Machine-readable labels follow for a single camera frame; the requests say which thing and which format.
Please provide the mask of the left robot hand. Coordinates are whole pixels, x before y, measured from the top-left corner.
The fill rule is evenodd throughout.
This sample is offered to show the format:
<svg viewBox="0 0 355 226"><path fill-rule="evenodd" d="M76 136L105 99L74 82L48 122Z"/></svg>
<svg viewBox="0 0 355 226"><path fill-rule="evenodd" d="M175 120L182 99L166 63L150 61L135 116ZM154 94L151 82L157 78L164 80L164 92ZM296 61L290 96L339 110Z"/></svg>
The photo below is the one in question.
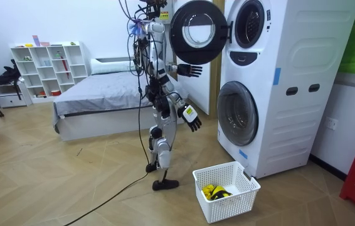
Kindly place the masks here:
<svg viewBox="0 0 355 226"><path fill-rule="evenodd" d="M203 71L201 66L190 64L178 64L177 74L185 77L199 77Z"/></svg>

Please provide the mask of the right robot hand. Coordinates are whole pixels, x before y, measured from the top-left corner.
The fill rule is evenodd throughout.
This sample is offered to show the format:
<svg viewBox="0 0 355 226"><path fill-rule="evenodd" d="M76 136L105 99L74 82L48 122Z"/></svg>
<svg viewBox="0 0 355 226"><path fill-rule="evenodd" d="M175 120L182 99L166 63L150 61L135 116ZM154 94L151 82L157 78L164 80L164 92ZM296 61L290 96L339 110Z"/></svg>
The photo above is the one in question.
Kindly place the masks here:
<svg viewBox="0 0 355 226"><path fill-rule="evenodd" d="M179 108L177 110L177 115L184 120L192 132L197 131L202 126L198 113L189 104L185 104L183 107Z"/></svg>

